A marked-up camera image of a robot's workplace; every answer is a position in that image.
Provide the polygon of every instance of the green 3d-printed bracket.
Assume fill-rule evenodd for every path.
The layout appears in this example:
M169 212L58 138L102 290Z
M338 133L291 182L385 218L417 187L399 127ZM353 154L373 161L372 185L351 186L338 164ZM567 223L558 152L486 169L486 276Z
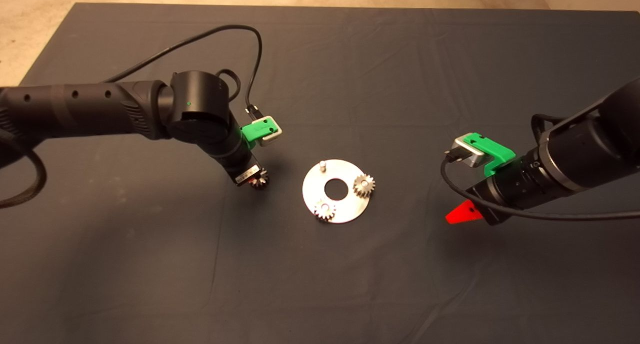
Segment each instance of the green 3d-printed bracket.
M498 142L483 137L480 133L471 133L462 139L464 142L483 151L493 157L493 160L484 165L484 175L489 177L496 173L496 170L516 157L516 153Z
M256 146L256 141L258 139L274 134L278 132L279 129L272 119L265 117L261 121L243 126L240 130L242 131L242 135L244 135L246 141L249 143L249 147L253 149Z

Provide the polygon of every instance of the small metal gear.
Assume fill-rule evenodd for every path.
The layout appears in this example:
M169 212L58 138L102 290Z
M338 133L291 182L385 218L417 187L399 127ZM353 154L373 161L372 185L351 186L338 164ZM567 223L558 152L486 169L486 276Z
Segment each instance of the small metal gear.
M336 205L321 200L315 205L313 214L315 214L315 216L318 217L318 219L320 219L321 221L329 221L329 219L333 218L334 215L336 215Z
M361 198L368 198L376 188L376 181L370 175L360 175L353 181L353 191Z
M259 176L249 179L249 184L255 189L263 189L269 184L269 175L266 169L263 169Z

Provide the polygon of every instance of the black cloth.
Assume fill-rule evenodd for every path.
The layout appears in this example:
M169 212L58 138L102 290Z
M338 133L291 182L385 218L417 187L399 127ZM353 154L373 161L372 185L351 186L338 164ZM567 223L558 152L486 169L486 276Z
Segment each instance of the black cloth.
M638 342L638 221L450 226L462 199L439 175L459 135L522 154L531 114L573 114L640 75L637 12L79 3L23 84L98 82L226 23L263 34L252 101L283 128L254 151L269 188L234 187L174 140L45 141L45 189L0 211L0 342ZM231 68L246 84L255 55L252 34L226 32L129 79ZM329 158L377 182L351 223L302 201ZM0 194L32 175L3 169ZM538 209L638 208L638 177Z

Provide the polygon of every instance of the cable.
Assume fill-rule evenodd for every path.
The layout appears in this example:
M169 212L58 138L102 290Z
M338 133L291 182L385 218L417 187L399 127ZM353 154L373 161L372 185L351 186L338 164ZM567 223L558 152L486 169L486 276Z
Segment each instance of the cable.
M614 213L602 213L602 214L547 214L529 212L527 210L515 209L498 205L496 203L489 202L478 196L474 196L468 193L464 189L458 187L451 181L447 175L447 164L454 162L457 158L447 157L440 165L440 175L444 182L456 193L460 194L464 198L470 199L473 203L482 205L484 207L510 214L516 217L524 217L530 219L540 219L541 221L565 221L565 222L589 222L589 221L612 221L615 219L637 219L640 218L640 211L633 212L614 212Z
M253 27L251 27L249 25L243 25L243 24L221 25L219 27L211 28L210 30L206 30L205 32L202 32L200 34L196 34L196 35L194 35L192 37L188 37L188 38L183 39L182 41L179 41L178 43L170 46L169 48L166 48L166 49L164 49L164 50L152 55L151 57L143 60L142 62L140 62L138 64L135 64L135 65L131 66L128 69L125 69L121 73L118 73L118 74L116 74L114 76L110 76L106 80L103 80L103 83L111 83L111 82L119 81L122 78L125 78L126 76L130 76L133 73L136 73L140 69L148 66L149 64L151 64L151 63L155 62L156 60L158 60L159 58L161 58L161 57L173 52L174 50L176 50L178 48L181 48L182 46L186 46L187 44L190 44L190 43L193 43L195 41L198 41L199 39L207 37L208 35L211 35L211 34L214 34L214 33L218 33L218 32L222 32L223 30L230 30L230 29L249 30L250 32L253 32L256 35L256 39L258 39L258 55L256 56L255 65L253 66L253 73L251 74L251 78L249 80L249 85L247 86L246 94L245 94L245 97L244 97L244 101L246 103L246 107L247 107L247 109L249 109L250 107L252 107L251 102L249 101L249 96L251 94L251 88L254 86L254 80L256 79L255 76L256 76L256 74L258 74L258 68L260 67L260 61L262 60L262 57L263 57L262 56L263 55L263 38L260 35L260 32L258 32L258 30L256 28L253 28Z
M37 196L47 182L47 171L38 155L32 149L20 144L15 135L7 132L6 130L0 129L0 143L6 144L7 146L13 148L15 151L18 151L25 157L29 158L29 160L36 168L36 179L34 180L33 184L20 194L0 201L0 209L2 209L14 207Z
M229 96L229 101L233 101L240 93L240 78L234 71L231 71L231 69L228 69L228 68L220 69L215 73L216 76L220 76L221 74L226 74L230 76L231 79L233 79L235 82L235 92L233 92L233 94Z
M549 122L553 125L557 125L558 123L564 121L565 118L562 117L554 117L549 116L547 114L534 114L531 116L531 130L533 131L533 137L536 142L540 141L540 137L542 133L546 130L545 122Z

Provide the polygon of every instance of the metal plate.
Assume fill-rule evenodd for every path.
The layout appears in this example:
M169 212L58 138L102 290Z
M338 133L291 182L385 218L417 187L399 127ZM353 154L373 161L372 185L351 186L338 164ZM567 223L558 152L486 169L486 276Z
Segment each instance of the metal plate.
M313 213L316 203L325 200L335 205L335 215L328 220L329 223L346 223L356 219L369 204L369 198L360 198L354 193L354 180L364 173L346 160L327 159L324 162L324 172L320 169L320 163L317 163L309 169L302 182L302 198L306 207ZM347 196L339 201L329 198L325 192L325 185L332 179L342 180L349 188Z

